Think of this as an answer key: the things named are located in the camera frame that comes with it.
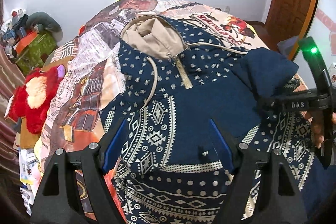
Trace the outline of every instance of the beige drawstring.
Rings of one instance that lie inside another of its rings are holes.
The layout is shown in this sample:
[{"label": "beige drawstring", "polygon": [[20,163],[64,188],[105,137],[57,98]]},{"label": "beige drawstring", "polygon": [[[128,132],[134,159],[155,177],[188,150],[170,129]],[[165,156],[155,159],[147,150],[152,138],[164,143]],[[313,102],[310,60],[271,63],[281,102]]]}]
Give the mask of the beige drawstring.
[{"label": "beige drawstring", "polygon": [[143,105],[142,108],[145,108],[148,105],[149,101],[152,99],[152,97],[154,95],[154,92],[156,90],[156,86],[158,84],[158,75],[159,75],[158,74],[158,68],[157,68],[154,60],[149,56],[147,57],[147,60],[152,65],[153,70],[154,70],[154,82],[153,82],[153,86],[152,86],[152,89],[151,89],[151,93],[149,93],[149,96],[148,96],[148,98],[147,98],[147,100],[146,100],[146,102],[145,102],[145,104]]},{"label": "beige drawstring", "polygon": [[186,42],[185,44],[188,45],[189,47],[190,46],[207,45],[207,46],[213,46],[213,47],[221,48],[221,49],[226,50],[228,52],[234,52],[234,53],[238,53],[238,54],[247,54],[248,53],[248,52],[240,52],[240,51],[233,50],[231,48],[227,48],[227,47],[224,47],[224,46],[221,46],[221,45],[216,45],[216,44],[211,44],[211,43],[206,43],[206,42],[196,42],[196,43],[192,43],[192,44],[190,44],[189,42]]}]

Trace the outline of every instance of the silver bolt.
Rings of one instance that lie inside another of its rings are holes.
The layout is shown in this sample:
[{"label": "silver bolt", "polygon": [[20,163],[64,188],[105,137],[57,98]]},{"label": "silver bolt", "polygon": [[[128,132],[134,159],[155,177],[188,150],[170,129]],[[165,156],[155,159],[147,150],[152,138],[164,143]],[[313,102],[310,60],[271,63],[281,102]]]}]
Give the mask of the silver bolt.
[{"label": "silver bolt", "polygon": [[89,144],[89,148],[90,149],[96,149],[98,147],[98,144],[97,143],[90,143]]},{"label": "silver bolt", "polygon": [[244,150],[249,147],[246,143],[240,143],[238,146],[240,149],[244,149]]},{"label": "silver bolt", "polygon": [[277,156],[281,155],[281,151],[278,148],[273,149],[273,153]]},{"label": "silver bolt", "polygon": [[56,155],[61,155],[63,153],[63,148],[58,148],[55,153]]}]

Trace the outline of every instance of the red stuffed animal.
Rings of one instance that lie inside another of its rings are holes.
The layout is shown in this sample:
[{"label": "red stuffed animal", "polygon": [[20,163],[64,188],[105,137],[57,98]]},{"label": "red stuffed animal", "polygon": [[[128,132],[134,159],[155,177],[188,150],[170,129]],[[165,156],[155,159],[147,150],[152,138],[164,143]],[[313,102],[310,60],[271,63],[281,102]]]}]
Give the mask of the red stuffed animal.
[{"label": "red stuffed animal", "polygon": [[12,108],[17,116],[26,117],[29,132],[41,133],[50,102],[64,75],[63,65],[52,67],[47,72],[37,68],[26,77],[25,85],[16,90]]}]

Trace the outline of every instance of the zipper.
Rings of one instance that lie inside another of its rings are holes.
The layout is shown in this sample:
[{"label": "zipper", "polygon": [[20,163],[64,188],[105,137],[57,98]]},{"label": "zipper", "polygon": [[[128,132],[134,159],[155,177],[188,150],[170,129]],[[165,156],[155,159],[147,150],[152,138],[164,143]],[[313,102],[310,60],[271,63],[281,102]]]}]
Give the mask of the zipper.
[{"label": "zipper", "polygon": [[183,67],[183,65],[182,65],[179,57],[177,55],[174,55],[172,57],[172,59],[174,60],[174,62],[176,64],[176,67],[177,67],[178,72],[179,72],[179,74],[180,74],[180,76],[182,78],[182,81],[183,81],[185,89],[187,90],[187,89],[192,88],[193,85],[192,85],[192,83],[191,83],[191,81],[190,81],[190,79],[188,77],[188,74],[186,73],[186,71],[185,71],[185,69],[184,69],[184,67]]}]

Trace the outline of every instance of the green light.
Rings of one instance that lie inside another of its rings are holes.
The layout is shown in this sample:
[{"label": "green light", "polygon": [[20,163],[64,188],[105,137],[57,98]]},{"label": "green light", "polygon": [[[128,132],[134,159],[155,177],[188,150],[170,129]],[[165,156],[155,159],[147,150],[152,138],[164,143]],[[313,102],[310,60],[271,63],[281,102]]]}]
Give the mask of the green light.
[{"label": "green light", "polygon": [[312,53],[317,53],[317,48],[316,48],[316,47],[311,48],[310,51],[311,51]]}]

